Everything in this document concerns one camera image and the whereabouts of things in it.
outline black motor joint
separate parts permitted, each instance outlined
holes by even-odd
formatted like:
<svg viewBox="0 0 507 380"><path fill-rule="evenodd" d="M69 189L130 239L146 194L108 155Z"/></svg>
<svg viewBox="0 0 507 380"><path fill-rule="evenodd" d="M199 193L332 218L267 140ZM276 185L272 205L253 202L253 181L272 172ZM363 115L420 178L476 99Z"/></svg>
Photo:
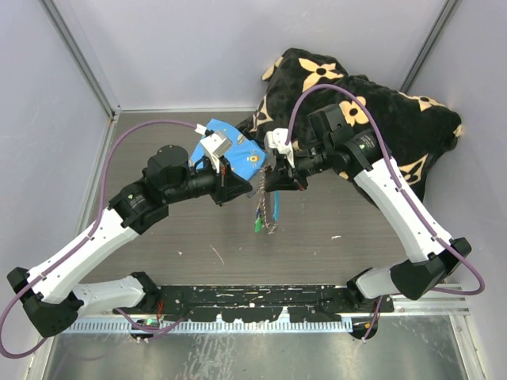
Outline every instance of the black motor joint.
<svg viewBox="0 0 507 380"><path fill-rule="evenodd" d="M346 172L353 178L382 157L372 130L355 134L337 104L330 104L312 112L308 117L311 138L309 149L295 152L294 167L285 156L276 154L273 170L266 173L266 191L305 190L307 178L333 169Z"/></svg>

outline dangling tag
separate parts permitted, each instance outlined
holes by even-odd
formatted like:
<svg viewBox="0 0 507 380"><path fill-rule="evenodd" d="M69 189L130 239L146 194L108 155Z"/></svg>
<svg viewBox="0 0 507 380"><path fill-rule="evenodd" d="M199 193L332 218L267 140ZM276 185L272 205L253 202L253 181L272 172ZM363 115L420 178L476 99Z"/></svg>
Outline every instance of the dangling tag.
<svg viewBox="0 0 507 380"><path fill-rule="evenodd" d="M262 230L262 219L261 217L257 218L257 220L255 221L255 232L261 232Z"/></svg>

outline stuffed toy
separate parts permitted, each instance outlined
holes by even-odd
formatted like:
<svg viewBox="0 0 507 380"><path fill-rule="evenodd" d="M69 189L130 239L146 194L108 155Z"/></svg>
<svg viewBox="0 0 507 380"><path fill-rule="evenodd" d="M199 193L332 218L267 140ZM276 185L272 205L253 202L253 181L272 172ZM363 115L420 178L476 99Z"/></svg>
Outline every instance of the stuffed toy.
<svg viewBox="0 0 507 380"><path fill-rule="evenodd" d="M365 105L398 163L406 182L422 200L429 170L462 133L459 115L429 97L409 96L370 81L366 75L349 75L333 57L288 49L262 76L268 89L257 110L237 129L263 146L267 131L287 127L297 99L316 84L330 83L347 89ZM338 104L345 120L357 133L371 128L366 115L350 99L323 89L310 94L295 120L292 146L308 147L312 132L307 115L329 104Z"/></svg>

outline beige flower pattern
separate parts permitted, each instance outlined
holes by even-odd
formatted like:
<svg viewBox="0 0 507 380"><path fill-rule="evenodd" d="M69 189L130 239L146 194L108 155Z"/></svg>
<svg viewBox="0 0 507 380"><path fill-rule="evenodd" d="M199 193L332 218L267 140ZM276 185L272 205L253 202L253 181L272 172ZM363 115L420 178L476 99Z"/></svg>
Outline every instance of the beige flower pattern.
<svg viewBox="0 0 507 380"><path fill-rule="evenodd" d="M250 132L256 132L259 125L268 123L269 121L273 121L271 116L268 114L268 107L266 105L266 97L268 94L264 95L261 100L261 103L257 107L257 110L253 113L253 127L250 129Z"/></svg>
<svg viewBox="0 0 507 380"><path fill-rule="evenodd" d="M310 61L309 59L300 58L299 64L305 70L310 71L310 74L303 82L303 92L317 84L321 78L328 79L339 79L343 78L343 74L333 72L336 70L336 63L324 63L318 65L317 63Z"/></svg>
<svg viewBox="0 0 507 380"><path fill-rule="evenodd" d="M460 137L463 134L463 125L459 125L453 132L454 136Z"/></svg>
<svg viewBox="0 0 507 380"><path fill-rule="evenodd" d="M432 99L431 97L410 97L406 93L400 92L401 95L408 99L412 99L413 101L419 102L419 108L421 109L421 112L425 111L426 109L433 107L434 105L438 105L440 107L445 107L444 104L439 103L438 101Z"/></svg>
<svg viewBox="0 0 507 380"><path fill-rule="evenodd" d="M268 81L272 76L273 76L273 73L275 72L275 69L278 68L278 66L282 63L282 59L284 57L280 57L279 59L276 60L275 64L272 65L263 75L262 75L262 80L263 81Z"/></svg>
<svg viewBox="0 0 507 380"><path fill-rule="evenodd" d="M426 163L426 158L428 158L428 154L425 154L416 162L398 167L407 184L416 184L421 180L422 168Z"/></svg>
<svg viewBox="0 0 507 380"><path fill-rule="evenodd" d="M364 97L357 97L357 99L363 104L366 105L366 99ZM359 105L354 101L342 101L340 102L340 109L345 117L345 121L354 126L356 123L358 124L366 124L368 122L368 118L366 114L363 112Z"/></svg>

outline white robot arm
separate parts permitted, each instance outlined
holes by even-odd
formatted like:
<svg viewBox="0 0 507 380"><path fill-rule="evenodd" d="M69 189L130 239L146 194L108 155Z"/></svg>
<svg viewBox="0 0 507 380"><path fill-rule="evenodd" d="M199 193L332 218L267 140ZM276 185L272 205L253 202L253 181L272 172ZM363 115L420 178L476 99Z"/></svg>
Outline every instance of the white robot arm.
<svg viewBox="0 0 507 380"><path fill-rule="evenodd" d="M210 195L217 204L251 192L252 186L231 170L223 156L231 141L220 131L200 140L203 168L189 167L189 156L180 146L164 146L148 160L143 178L125 186L102 211L96 232L92 226L45 262L15 268L7 276L17 293L66 255L83 239L88 241L21 297L30 321L41 336L54 336L78 317L118 307L151 312L159 299L158 288L144 272L105 283L80 283L106 257L168 216L168 205Z"/></svg>
<svg viewBox="0 0 507 380"><path fill-rule="evenodd" d="M383 212L408 258L388 268L369 268L348 281L350 301L359 306L380 295L397 293L419 299L454 272L460 261L438 240L450 245L462 257L471 252L470 245L464 237L452 238L435 221L391 158L394 173L401 184L397 186L373 131L356 135L335 104L313 112L308 120L314 132L314 144L302 153L295 154L292 146L286 144L287 129L267 133L265 146L276 156L276 165L267 174L266 191L304 190L308 186L307 177L326 169L346 173ZM415 210L406 197L414 204ZM422 215L431 226L431 233L417 214Z"/></svg>

